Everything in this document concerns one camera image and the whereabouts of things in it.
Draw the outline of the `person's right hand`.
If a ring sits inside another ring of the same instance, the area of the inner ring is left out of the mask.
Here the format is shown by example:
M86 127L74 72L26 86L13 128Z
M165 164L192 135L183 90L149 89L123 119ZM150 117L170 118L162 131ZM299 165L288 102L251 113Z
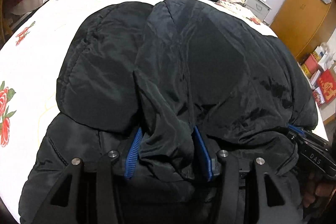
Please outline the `person's right hand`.
M303 191L302 205L309 207L315 202L317 197L330 197L334 190L334 184L328 182L320 182L315 173L310 173L307 179L306 187Z

